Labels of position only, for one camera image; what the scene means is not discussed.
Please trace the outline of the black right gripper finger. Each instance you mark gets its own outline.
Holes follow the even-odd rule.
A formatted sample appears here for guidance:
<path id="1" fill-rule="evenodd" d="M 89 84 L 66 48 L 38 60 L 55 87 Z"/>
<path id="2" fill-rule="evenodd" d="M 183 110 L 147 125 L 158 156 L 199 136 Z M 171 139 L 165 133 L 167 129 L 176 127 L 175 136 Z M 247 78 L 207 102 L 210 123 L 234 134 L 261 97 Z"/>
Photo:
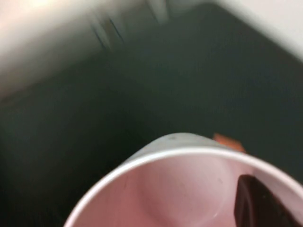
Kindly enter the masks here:
<path id="1" fill-rule="evenodd" d="M 301 227 L 297 218 L 256 177 L 240 175 L 234 204 L 237 227 Z"/>

